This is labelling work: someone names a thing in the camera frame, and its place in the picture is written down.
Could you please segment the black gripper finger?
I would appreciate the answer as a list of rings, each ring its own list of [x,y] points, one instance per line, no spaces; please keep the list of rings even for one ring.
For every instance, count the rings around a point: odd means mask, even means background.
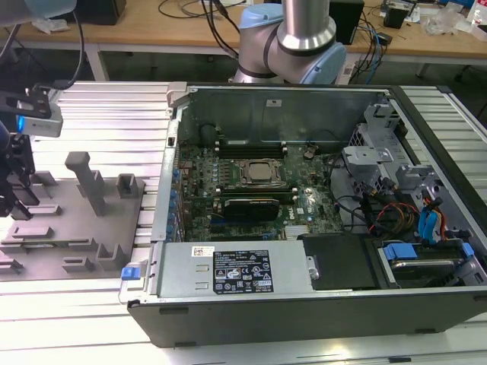
[[[40,201],[31,189],[30,176],[35,173],[35,164],[28,135],[10,135],[8,165],[11,168],[8,181],[16,197],[24,205],[37,206]]]
[[[33,205],[33,191],[29,178],[9,182],[1,179],[1,216],[10,216],[15,221],[28,221],[33,215],[27,206]]]

